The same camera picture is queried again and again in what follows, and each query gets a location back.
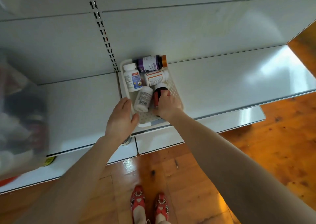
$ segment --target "white plastic bottle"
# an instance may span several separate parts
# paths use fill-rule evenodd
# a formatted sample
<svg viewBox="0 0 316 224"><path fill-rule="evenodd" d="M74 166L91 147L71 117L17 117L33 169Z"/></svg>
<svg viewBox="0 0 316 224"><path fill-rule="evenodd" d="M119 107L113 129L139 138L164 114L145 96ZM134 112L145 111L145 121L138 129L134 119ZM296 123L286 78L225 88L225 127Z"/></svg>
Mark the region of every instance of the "white plastic bottle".
<svg viewBox="0 0 316 224"><path fill-rule="evenodd" d="M153 96L154 90L150 87L143 86L143 88L138 92L134 109L138 112L148 112L148 107Z"/></svg>
<svg viewBox="0 0 316 224"><path fill-rule="evenodd" d="M124 78L129 92L135 92L143 88L140 80L139 71L136 69L136 64L131 63L123 66Z"/></svg>
<svg viewBox="0 0 316 224"><path fill-rule="evenodd" d="M156 70L144 73L144 81L146 86L150 87L153 85L157 85L159 83L163 83L167 81L169 78L168 70Z"/></svg>

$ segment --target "white plastic basket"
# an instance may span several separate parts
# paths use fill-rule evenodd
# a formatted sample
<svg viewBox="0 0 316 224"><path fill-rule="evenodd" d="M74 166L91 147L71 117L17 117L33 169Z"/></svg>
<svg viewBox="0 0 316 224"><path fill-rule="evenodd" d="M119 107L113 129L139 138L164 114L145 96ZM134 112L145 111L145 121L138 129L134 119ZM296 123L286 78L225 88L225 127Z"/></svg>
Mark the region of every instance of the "white plastic basket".
<svg viewBox="0 0 316 224"><path fill-rule="evenodd" d="M137 111L134 109L134 103L135 103L135 99L136 99L138 91L135 91L135 92L128 91L127 84L126 84L125 78L124 78L124 69L123 69L123 66L130 64L130 63L133 63L132 59L127 59L127 60L124 60L123 62L121 62L119 66L120 66L120 70L121 70L121 76L122 76L126 96L132 100L132 108L131 108L132 113L131 114L134 115L135 113L137 113ZM164 83L167 84L170 93L175 98L177 98L181 101L179 93L177 91L177 88L172 80L172 74L170 72L169 72L168 81L165 81ZM146 113L138 112L139 113L139 123L138 123L139 127L153 126L153 125L165 122L164 119L157 117L156 115L154 115L152 113L153 109L154 109L154 105L153 105L153 102L151 101L148 112L146 112Z"/></svg>

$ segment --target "pill bottle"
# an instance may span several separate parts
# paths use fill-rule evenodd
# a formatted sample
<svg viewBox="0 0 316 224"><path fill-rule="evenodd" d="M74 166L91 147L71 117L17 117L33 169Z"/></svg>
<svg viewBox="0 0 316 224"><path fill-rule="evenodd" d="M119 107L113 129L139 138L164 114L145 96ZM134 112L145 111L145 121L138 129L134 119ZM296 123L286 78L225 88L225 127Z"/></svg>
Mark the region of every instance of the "pill bottle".
<svg viewBox="0 0 316 224"><path fill-rule="evenodd" d="M154 88L154 93L153 93L153 100L154 100L154 107L155 108L158 108L159 98L161 96L162 90L168 90L168 96L170 96L170 91L168 89L167 84L165 84L165 83L157 84Z"/></svg>
<svg viewBox="0 0 316 224"><path fill-rule="evenodd" d="M124 78L129 92L141 90L143 88L140 75L136 69L136 64L131 63L123 66Z"/></svg>
<svg viewBox="0 0 316 224"><path fill-rule="evenodd" d="M134 109L138 112L148 112L148 107L153 96L153 91L150 87L143 86L138 92Z"/></svg>
<svg viewBox="0 0 316 224"><path fill-rule="evenodd" d="M140 72L156 71L168 66L166 55L148 56L137 59L134 62Z"/></svg>
<svg viewBox="0 0 316 224"><path fill-rule="evenodd" d="M169 78L168 70L157 70L144 73L144 83L146 86L153 86L167 81Z"/></svg>

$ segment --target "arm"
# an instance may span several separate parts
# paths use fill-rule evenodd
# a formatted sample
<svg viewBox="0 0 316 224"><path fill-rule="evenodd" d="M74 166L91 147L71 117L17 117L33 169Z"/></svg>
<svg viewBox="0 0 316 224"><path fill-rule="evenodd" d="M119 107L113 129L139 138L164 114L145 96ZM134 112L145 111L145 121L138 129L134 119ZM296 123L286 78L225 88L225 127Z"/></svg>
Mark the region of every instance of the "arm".
<svg viewBox="0 0 316 224"><path fill-rule="evenodd" d="M138 115L130 120L130 113L131 100L121 99L109 118L105 135L16 223L77 223L105 165L138 123Z"/></svg>
<svg viewBox="0 0 316 224"><path fill-rule="evenodd" d="M316 212L230 142L161 95L158 114L172 124L241 223L316 223Z"/></svg>

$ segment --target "transparent plastic bag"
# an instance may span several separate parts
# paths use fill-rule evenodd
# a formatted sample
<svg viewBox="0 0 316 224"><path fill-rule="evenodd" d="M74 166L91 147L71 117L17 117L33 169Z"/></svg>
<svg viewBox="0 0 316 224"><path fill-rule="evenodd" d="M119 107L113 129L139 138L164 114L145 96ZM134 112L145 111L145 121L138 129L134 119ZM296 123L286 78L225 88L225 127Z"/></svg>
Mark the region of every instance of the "transparent plastic bag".
<svg viewBox="0 0 316 224"><path fill-rule="evenodd" d="M0 180L42 166L47 152L46 94L0 53Z"/></svg>

